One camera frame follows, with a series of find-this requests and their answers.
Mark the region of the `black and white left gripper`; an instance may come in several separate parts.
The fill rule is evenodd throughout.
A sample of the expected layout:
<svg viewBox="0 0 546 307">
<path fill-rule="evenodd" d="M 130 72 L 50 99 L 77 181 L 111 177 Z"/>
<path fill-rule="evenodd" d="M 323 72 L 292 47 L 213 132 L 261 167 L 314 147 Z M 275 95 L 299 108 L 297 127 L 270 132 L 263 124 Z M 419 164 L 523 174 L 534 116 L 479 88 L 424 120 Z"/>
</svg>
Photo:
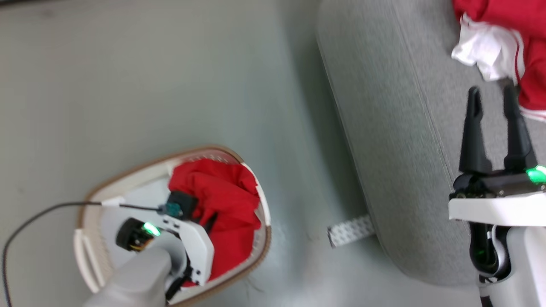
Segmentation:
<svg viewBox="0 0 546 307">
<path fill-rule="evenodd" d="M 203 227 L 167 214 L 146 221 L 130 217 L 119 228 L 116 244 L 135 253 L 161 249 L 170 257 L 169 281 L 183 279 L 203 285 L 212 271 L 215 248 L 208 234 L 217 217 L 218 213 L 214 212 L 203 218 Z"/>
</svg>

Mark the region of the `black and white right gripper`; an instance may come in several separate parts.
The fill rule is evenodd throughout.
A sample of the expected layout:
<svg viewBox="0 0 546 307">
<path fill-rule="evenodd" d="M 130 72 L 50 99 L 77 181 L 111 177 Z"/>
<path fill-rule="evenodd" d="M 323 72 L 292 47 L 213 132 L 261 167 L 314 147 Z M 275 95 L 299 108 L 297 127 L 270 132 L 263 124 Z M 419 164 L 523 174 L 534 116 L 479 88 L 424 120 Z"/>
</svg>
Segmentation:
<svg viewBox="0 0 546 307">
<path fill-rule="evenodd" d="M 454 183 L 455 191 L 449 196 L 449 218 L 486 225 L 545 226 L 545 167 L 538 165 L 514 85 L 504 87 L 503 107 L 508 128 L 505 170 L 523 172 L 459 176 Z M 482 118 L 480 90 L 473 86 L 468 91 L 462 134 L 459 161 L 462 173 L 493 171 L 493 165 L 486 156 L 480 124 Z"/>
</svg>

